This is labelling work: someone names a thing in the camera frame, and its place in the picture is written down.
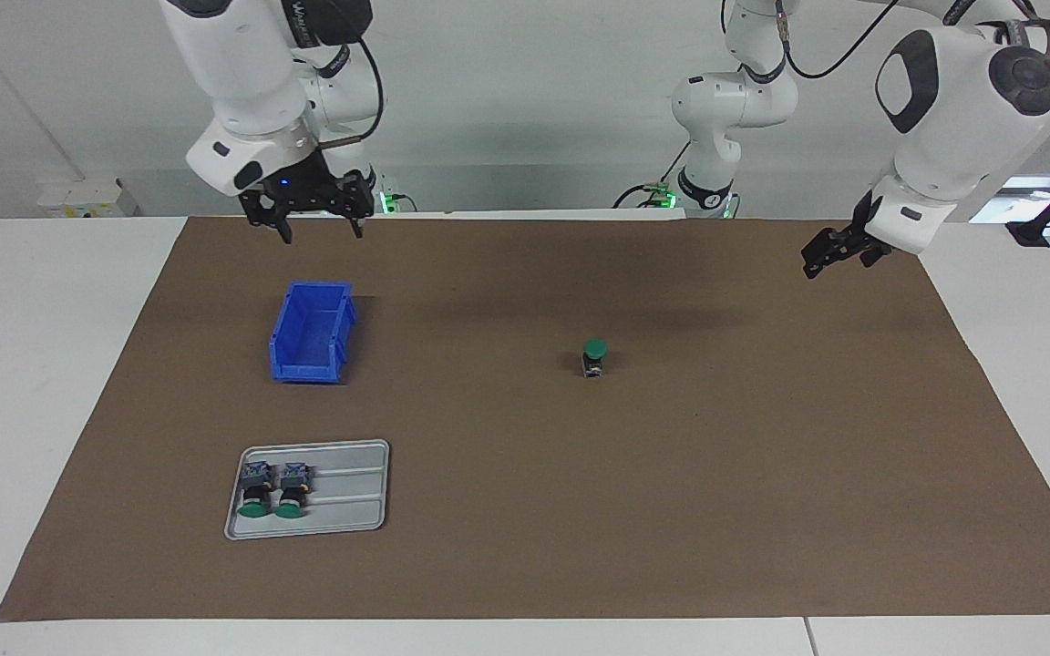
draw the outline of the brown work surface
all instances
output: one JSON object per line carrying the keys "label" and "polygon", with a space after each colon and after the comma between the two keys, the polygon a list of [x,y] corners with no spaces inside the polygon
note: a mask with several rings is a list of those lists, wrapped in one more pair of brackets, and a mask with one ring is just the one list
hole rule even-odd
{"label": "brown work surface", "polygon": [[[1050,490],[920,262],[808,281],[818,228],[192,218],[0,619],[1050,614]],[[291,279],[354,282],[345,385],[272,381]],[[378,531],[225,538],[243,449],[368,438]]]}

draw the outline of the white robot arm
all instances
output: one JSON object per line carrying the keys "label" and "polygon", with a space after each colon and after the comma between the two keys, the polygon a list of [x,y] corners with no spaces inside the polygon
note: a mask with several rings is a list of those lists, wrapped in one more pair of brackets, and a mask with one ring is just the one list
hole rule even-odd
{"label": "white robot arm", "polygon": [[[854,256],[874,266],[894,248],[921,252],[960,200],[1018,153],[1050,114],[1050,20],[1030,3],[862,1],[920,9],[943,25],[909,34],[879,71],[876,96],[903,141],[849,227],[824,229],[805,247],[810,278]],[[679,186],[706,209],[724,198],[740,161],[727,130],[775,125],[796,105],[788,20],[798,1],[734,4],[729,48],[741,70],[685,80],[673,100],[692,137]]]}
{"label": "white robot arm", "polygon": [[370,0],[160,4],[192,78],[212,99],[213,121],[186,157],[193,171],[238,196],[251,225],[278,230],[287,242],[292,211],[335,213],[362,236],[376,173],[361,141],[375,124],[362,134],[345,124],[382,112],[362,42]]}

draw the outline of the white table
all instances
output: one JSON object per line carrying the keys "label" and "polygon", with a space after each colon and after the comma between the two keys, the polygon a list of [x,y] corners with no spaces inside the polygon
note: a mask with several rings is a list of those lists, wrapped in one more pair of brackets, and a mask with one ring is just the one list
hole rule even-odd
{"label": "white table", "polygon": [[[181,227],[0,220],[0,601]],[[946,225],[922,261],[1050,483],[1050,252]],[[1017,656],[1050,653],[1050,618],[37,622],[0,625],[0,653],[257,653],[282,636],[313,653]]]}

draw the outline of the gray metal tray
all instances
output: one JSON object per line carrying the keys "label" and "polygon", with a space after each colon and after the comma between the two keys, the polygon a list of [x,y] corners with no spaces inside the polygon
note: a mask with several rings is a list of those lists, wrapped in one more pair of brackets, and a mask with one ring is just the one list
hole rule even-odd
{"label": "gray metal tray", "polygon": [[[266,445],[242,452],[233,478],[225,536],[230,539],[274,538],[345,531],[374,531],[383,524],[387,507],[387,458],[391,446],[383,440],[312,445]],[[280,469],[287,462],[310,466],[312,490],[303,515],[284,520],[275,514],[250,519],[238,514],[242,494],[238,474],[246,462],[265,460]],[[271,492],[271,508],[278,506],[282,491]]]}

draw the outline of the green button cap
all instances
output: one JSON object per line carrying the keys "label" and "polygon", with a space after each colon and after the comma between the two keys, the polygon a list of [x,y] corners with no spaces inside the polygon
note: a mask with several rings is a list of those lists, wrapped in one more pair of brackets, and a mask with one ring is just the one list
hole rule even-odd
{"label": "green button cap", "polygon": [[266,506],[262,506],[261,503],[249,501],[243,504],[242,508],[237,509],[237,514],[243,515],[243,517],[257,520],[258,517],[266,517],[267,514],[270,514],[270,510]]}
{"label": "green button cap", "polygon": [[586,342],[583,353],[591,360],[602,360],[605,357],[605,342],[602,340],[590,340]]}
{"label": "green button cap", "polygon": [[302,517],[302,507],[294,503],[282,503],[274,509],[274,514],[282,520],[297,520]]}

